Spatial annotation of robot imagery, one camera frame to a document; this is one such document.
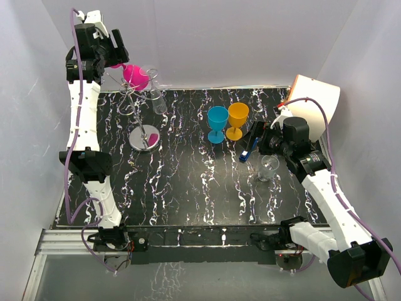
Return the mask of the yellow wine glass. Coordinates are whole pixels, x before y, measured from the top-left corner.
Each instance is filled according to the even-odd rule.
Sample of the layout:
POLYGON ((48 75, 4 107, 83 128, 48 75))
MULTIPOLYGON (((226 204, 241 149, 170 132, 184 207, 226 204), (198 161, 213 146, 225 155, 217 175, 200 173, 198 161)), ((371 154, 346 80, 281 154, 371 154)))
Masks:
POLYGON ((230 127, 226 130, 226 137, 231 141, 242 138, 241 127, 246 123, 249 115, 249 107, 242 102, 236 102, 228 108, 230 127))

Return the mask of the pink wine glass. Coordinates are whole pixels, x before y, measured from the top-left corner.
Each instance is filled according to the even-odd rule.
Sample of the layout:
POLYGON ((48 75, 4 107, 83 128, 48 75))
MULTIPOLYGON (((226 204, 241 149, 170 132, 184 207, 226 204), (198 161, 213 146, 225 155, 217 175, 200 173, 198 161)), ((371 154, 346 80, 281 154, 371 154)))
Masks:
POLYGON ((123 79, 130 85, 130 87, 142 91, 149 83, 149 76, 146 71, 137 65, 117 64, 112 66, 113 69, 122 68, 123 79))

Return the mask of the blue wine glass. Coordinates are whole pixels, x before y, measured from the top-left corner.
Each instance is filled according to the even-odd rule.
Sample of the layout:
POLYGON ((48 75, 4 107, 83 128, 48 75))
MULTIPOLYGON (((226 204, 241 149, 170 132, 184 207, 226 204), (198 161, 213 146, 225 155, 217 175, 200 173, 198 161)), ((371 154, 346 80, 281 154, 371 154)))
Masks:
POLYGON ((228 110, 222 106, 215 106, 209 109, 207 113, 208 124, 211 131, 208 134, 209 142, 219 144, 224 140, 222 130, 225 128, 228 121, 228 110))

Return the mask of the clear wine glass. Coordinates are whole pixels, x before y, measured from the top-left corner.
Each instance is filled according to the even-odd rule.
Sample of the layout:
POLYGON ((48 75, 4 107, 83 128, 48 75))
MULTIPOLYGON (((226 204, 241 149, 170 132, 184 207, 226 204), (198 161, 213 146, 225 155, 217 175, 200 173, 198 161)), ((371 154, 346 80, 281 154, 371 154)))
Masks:
POLYGON ((153 110, 157 115, 163 115, 167 111, 167 105, 162 95, 162 92, 156 86, 156 77, 159 72, 155 68, 148 69, 146 71, 140 71, 141 75, 147 76, 147 83, 150 84, 150 97, 152 102, 153 110))

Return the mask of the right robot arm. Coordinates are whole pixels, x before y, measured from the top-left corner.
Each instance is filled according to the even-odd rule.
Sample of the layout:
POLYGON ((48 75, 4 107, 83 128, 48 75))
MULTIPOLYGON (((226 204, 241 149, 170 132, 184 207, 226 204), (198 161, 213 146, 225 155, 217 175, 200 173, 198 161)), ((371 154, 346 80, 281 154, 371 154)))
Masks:
POLYGON ((313 148, 310 128, 301 117, 286 117, 282 123, 255 121, 244 136, 248 151, 258 145, 262 155, 283 156, 288 169, 312 196, 328 222, 331 236, 301 216, 281 222, 276 235, 257 235, 261 246, 277 244, 288 249, 306 248, 327 265, 341 288, 381 277, 393 250, 363 224, 336 183, 336 174, 320 150, 313 148))

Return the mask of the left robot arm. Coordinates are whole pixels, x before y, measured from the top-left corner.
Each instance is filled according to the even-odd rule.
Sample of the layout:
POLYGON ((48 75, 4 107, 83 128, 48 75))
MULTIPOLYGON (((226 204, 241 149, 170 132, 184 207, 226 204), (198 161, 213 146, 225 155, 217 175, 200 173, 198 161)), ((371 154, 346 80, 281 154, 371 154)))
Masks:
POLYGON ((109 249, 124 250, 129 234, 122 223, 110 184, 112 157, 100 149, 97 110, 101 79, 105 68, 128 61, 119 30, 109 34, 99 24, 73 26, 74 46, 66 56, 66 80, 70 91, 71 122, 67 150, 59 153, 65 174, 74 174, 84 185, 98 219, 98 233, 89 241, 109 249))

